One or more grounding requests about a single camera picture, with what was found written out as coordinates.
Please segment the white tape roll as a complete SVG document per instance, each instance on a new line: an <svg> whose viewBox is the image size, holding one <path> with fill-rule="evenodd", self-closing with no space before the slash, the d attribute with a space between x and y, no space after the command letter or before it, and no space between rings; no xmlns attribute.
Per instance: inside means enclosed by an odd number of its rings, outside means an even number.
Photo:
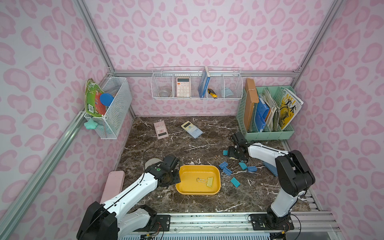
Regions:
<svg viewBox="0 0 384 240"><path fill-rule="evenodd" d="M154 165L154 164L157 164L159 162L162 162L161 159L158 159L158 158L152 158L152 159L149 159L146 163L145 163L145 170L151 166L151 165Z"/></svg>

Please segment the yellow plastic storage box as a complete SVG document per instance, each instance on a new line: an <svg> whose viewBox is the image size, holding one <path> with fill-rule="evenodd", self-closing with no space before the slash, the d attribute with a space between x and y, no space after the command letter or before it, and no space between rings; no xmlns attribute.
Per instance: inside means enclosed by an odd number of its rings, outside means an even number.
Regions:
<svg viewBox="0 0 384 240"><path fill-rule="evenodd" d="M181 182L176 184L182 195L213 196L221 189L219 169L211 165L184 165L179 170Z"/></svg>

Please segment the yellow binder clip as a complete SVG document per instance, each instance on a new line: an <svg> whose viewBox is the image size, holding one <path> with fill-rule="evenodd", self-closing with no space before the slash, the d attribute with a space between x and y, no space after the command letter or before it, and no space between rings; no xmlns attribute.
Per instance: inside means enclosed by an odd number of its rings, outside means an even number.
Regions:
<svg viewBox="0 0 384 240"><path fill-rule="evenodd" d="M206 186L209 187L209 188L213 187L213 181L214 181L213 177L208 177L207 179L197 178L197 182L206 184Z"/></svg>

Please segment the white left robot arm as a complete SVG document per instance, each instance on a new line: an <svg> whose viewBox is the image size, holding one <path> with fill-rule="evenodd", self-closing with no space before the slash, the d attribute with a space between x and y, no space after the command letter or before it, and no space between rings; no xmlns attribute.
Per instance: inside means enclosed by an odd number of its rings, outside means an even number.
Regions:
<svg viewBox="0 0 384 240"><path fill-rule="evenodd" d="M130 210L147 194L159 187L180 183L177 165L180 160L168 155L151 159L144 173L129 187L110 200L92 203L86 210L77 233L78 240L117 240L136 230L165 230L157 220L157 212L147 205Z"/></svg>

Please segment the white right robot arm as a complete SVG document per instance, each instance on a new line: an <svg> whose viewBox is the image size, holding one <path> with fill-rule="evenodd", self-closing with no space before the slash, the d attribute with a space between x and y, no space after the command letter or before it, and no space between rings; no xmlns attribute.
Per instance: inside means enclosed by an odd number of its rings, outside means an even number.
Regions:
<svg viewBox="0 0 384 240"><path fill-rule="evenodd" d="M291 208L298 197L306 194L316 179L302 153L298 150L281 151L256 141L248 141L241 132L231 136L234 146L228 149L230 158L247 162L255 158L277 169L280 190L265 214L249 215L253 230L293 230Z"/></svg>

